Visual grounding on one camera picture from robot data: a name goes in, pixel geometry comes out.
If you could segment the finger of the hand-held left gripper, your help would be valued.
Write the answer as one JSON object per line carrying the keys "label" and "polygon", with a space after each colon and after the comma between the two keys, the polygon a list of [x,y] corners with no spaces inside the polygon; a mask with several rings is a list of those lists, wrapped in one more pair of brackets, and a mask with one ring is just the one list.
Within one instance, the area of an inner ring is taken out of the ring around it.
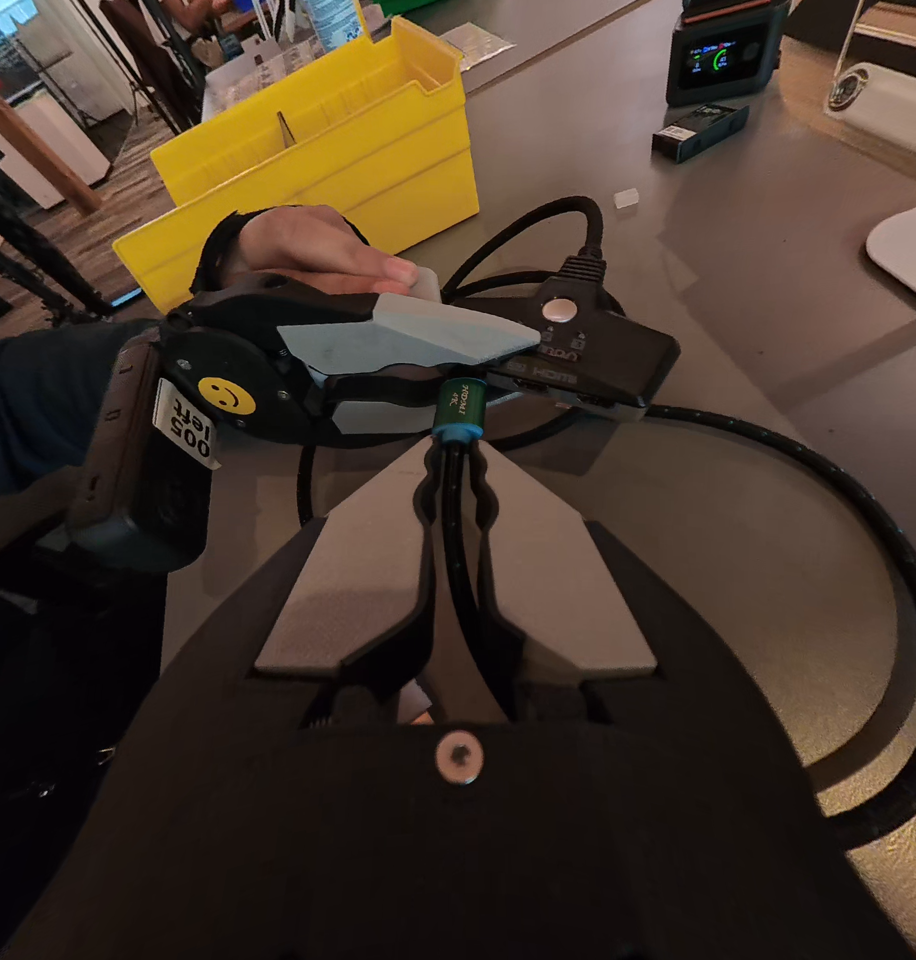
{"label": "finger of the hand-held left gripper", "polygon": [[290,354],[329,377],[392,366],[481,366],[540,343],[536,330],[507,318],[397,294],[380,294],[368,318],[280,325]]}
{"label": "finger of the hand-held left gripper", "polygon": [[442,375],[332,378],[332,422],[344,437],[404,436],[433,425]]}

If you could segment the white blue wipes canister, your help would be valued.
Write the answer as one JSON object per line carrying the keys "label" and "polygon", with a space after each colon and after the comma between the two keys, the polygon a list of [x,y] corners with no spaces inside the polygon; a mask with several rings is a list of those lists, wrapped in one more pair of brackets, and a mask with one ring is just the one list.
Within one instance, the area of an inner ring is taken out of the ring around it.
{"label": "white blue wipes canister", "polygon": [[303,1],[303,6],[326,54],[367,34],[357,1]]}

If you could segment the clear bag with label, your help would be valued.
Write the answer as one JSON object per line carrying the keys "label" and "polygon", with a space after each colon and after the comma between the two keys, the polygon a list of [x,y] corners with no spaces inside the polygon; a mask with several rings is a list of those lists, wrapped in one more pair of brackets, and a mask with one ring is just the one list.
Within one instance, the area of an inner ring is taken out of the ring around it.
{"label": "clear bag with label", "polygon": [[460,53],[462,73],[515,47],[513,42],[470,21],[440,33],[439,38]]}

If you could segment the person's dark clothing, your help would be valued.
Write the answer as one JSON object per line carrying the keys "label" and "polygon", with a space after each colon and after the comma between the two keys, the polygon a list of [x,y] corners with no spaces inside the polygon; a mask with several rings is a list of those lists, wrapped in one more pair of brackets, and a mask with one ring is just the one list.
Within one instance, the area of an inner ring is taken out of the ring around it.
{"label": "person's dark clothing", "polygon": [[167,582],[74,546],[0,551],[0,952],[159,676]]}

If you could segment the person's left forearm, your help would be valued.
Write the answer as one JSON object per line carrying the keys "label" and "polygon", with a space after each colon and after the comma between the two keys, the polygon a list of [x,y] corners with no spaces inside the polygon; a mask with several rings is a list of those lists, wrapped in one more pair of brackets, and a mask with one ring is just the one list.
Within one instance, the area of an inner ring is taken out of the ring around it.
{"label": "person's left forearm", "polygon": [[99,321],[0,339],[0,498],[83,464],[119,351],[159,326]]}

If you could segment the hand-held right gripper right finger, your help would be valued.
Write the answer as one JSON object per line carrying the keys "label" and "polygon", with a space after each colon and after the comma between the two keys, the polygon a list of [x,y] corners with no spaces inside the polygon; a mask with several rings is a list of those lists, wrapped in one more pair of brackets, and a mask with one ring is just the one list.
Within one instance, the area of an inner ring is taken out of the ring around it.
{"label": "hand-held right gripper right finger", "polygon": [[488,664],[525,685],[651,676],[656,656],[584,518],[495,446],[473,452]]}

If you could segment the dark charger case with display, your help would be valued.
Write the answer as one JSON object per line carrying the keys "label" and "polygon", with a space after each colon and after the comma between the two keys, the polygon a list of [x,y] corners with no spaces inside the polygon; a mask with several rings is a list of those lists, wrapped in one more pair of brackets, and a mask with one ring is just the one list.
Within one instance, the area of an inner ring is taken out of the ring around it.
{"label": "dark charger case with display", "polygon": [[790,1],[684,1],[672,34],[671,108],[763,90],[780,61]]}

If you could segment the wooden post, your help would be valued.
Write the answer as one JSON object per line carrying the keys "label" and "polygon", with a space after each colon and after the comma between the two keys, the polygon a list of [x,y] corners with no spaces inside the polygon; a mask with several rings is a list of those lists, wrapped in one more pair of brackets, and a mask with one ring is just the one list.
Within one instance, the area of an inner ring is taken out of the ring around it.
{"label": "wooden post", "polygon": [[83,217],[99,210],[102,200],[98,194],[1,96],[0,135]]}

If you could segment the person's left hand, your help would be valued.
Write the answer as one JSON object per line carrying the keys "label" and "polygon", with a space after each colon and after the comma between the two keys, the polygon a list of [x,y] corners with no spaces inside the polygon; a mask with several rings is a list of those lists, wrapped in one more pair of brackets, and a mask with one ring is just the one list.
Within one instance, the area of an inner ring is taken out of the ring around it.
{"label": "person's left hand", "polygon": [[225,259],[223,284],[252,271],[332,295],[406,295],[419,278],[414,263],[369,246],[328,206],[276,207],[246,223]]}

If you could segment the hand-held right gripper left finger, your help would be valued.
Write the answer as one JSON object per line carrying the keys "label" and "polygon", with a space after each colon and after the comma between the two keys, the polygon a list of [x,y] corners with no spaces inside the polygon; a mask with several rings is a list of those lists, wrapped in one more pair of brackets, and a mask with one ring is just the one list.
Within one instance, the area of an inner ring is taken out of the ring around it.
{"label": "hand-held right gripper left finger", "polygon": [[427,665],[436,452],[418,442],[332,509],[254,662],[262,679],[392,697]]}

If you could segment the printed paper sheets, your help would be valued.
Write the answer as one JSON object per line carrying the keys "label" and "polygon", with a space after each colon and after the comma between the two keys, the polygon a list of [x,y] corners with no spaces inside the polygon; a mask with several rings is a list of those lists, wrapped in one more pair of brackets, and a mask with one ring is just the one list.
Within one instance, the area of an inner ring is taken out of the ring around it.
{"label": "printed paper sheets", "polygon": [[207,75],[200,123],[247,101],[323,55],[316,36],[287,47],[275,41],[248,41],[243,54]]}

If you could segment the white cabinet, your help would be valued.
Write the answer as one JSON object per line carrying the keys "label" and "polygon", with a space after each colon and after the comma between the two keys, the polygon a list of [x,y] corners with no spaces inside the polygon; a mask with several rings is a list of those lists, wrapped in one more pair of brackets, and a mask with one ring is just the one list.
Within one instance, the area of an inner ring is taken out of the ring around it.
{"label": "white cabinet", "polygon": [[[25,123],[89,186],[104,179],[111,163],[70,114],[46,90],[15,107]],[[56,188],[0,134],[0,170],[41,208],[63,203]]]}

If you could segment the yellow plastic bin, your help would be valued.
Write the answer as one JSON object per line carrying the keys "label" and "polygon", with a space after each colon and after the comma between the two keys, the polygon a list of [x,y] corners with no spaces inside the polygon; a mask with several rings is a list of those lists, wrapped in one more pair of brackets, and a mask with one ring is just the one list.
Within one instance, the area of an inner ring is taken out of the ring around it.
{"label": "yellow plastic bin", "polygon": [[397,254],[479,213],[457,48],[403,17],[151,153],[176,207],[113,243],[165,313],[234,212],[329,206]]}

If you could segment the black hdmi switch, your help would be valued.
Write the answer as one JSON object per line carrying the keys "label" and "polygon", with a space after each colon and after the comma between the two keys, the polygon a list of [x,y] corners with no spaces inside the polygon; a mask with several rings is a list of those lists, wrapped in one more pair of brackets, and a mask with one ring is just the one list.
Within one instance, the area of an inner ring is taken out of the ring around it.
{"label": "black hdmi switch", "polygon": [[592,280],[557,273],[532,294],[467,304],[538,334],[536,346],[491,363],[490,384],[617,421],[644,415],[680,357],[674,337],[626,317]]}

